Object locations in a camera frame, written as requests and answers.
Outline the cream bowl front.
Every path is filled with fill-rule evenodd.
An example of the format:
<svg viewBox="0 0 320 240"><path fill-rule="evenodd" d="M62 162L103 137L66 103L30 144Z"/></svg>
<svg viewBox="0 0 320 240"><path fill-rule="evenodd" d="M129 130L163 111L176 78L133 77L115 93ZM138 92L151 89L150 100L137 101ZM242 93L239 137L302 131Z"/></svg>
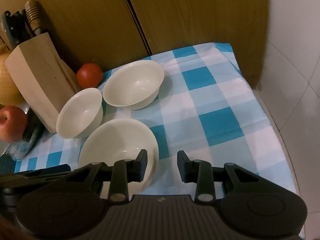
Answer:
<svg viewBox="0 0 320 240"><path fill-rule="evenodd" d="M141 149L148 152L148 164L142 182L128 184L129 196L141 194L151 183L159 159L157 140L144 123L130 118L110 120L99 126L86 140L78 165L92 162L114 165L122 159L135 159Z"/></svg>

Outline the cream bowl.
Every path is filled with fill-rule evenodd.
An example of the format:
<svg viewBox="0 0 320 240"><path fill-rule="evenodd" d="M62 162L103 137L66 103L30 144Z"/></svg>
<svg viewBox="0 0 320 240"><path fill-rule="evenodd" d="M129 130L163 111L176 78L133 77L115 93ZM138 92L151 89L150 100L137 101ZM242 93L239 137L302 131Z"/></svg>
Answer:
<svg viewBox="0 0 320 240"><path fill-rule="evenodd" d="M163 81L164 69L159 63L135 61L108 78L103 88L103 98L113 107L142 109L155 100Z"/></svg>
<svg viewBox="0 0 320 240"><path fill-rule="evenodd" d="M61 109L56 132L63 139L81 139L97 129L103 119L103 96L96 88L86 88L71 97Z"/></svg>
<svg viewBox="0 0 320 240"><path fill-rule="evenodd" d="M122 159L135 159L141 149L148 152L148 164L142 182L128 184L129 196L141 194L151 183L159 159L157 140L144 123L130 118L110 120L99 126L86 140L78 165L92 162L114 165Z"/></svg>

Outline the steel pot with lid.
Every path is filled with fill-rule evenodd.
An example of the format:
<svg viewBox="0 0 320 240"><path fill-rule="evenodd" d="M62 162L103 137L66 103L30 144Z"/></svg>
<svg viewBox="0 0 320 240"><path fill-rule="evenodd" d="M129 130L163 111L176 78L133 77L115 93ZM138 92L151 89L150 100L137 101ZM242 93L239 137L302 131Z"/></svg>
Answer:
<svg viewBox="0 0 320 240"><path fill-rule="evenodd" d="M36 146L45 130L42 122L26 102L17 107L24 111L28 119L22 140L12 144L1 141L1 157L8 156L12 160L20 160L26 157Z"/></svg>

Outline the blue white checkered tablecloth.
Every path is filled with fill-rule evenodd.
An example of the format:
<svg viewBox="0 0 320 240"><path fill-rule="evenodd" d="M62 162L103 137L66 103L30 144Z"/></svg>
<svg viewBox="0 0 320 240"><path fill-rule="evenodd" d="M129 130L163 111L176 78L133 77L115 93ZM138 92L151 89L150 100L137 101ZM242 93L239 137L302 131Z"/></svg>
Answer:
<svg viewBox="0 0 320 240"><path fill-rule="evenodd" d="M155 176L145 194L193 195L181 181L176 154L213 166L235 163L296 192L285 153L231 46L204 43L152 55L165 71L157 98L129 111L103 104L104 121L133 118L150 127L159 146Z"/></svg>

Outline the red apple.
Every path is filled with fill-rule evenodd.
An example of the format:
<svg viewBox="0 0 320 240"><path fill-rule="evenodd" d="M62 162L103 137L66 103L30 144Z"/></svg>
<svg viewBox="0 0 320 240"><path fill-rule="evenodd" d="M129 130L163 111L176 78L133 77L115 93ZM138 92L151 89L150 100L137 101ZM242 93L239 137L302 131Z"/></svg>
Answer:
<svg viewBox="0 0 320 240"><path fill-rule="evenodd" d="M3 107L1 109L1 140L7 143L21 141L27 122L27 115L19 107Z"/></svg>

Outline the yellow pomelo in net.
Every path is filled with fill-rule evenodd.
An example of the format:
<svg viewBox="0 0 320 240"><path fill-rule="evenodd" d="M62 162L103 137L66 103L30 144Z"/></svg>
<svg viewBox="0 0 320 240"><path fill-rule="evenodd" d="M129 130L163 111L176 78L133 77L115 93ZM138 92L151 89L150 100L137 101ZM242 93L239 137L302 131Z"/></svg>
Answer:
<svg viewBox="0 0 320 240"><path fill-rule="evenodd" d="M9 55L10 51L1 53L0 103L3 106L20 105L25 102L5 65L5 61Z"/></svg>

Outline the red tomato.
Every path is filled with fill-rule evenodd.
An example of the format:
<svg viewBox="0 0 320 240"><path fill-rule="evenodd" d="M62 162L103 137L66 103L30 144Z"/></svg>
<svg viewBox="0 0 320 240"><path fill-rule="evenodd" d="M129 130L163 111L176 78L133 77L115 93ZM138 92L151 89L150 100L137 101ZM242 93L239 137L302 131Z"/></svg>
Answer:
<svg viewBox="0 0 320 240"><path fill-rule="evenodd" d="M103 71L95 63L86 63L76 74L76 79L82 89L96 88L103 80Z"/></svg>

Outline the wooden knife block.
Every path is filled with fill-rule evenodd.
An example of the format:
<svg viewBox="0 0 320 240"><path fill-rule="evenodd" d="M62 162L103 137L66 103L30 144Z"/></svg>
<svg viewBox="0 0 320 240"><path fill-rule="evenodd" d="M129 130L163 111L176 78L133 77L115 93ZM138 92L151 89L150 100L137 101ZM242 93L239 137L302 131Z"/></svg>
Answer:
<svg viewBox="0 0 320 240"><path fill-rule="evenodd" d="M56 133L61 109L81 88L76 74L59 57L49 34L19 44L6 59L5 66L48 132Z"/></svg>

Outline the wooden cabinet doors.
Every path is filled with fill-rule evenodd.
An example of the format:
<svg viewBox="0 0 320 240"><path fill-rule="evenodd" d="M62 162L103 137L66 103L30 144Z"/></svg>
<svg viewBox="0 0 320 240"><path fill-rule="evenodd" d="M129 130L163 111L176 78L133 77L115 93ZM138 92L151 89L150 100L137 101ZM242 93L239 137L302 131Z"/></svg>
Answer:
<svg viewBox="0 0 320 240"><path fill-rule="evenodd" d="M1 0L16 12L29 0ZM109 70L164 51L229 43L250 86L260 79L269 0L38 0L60 57Z"/></svg>

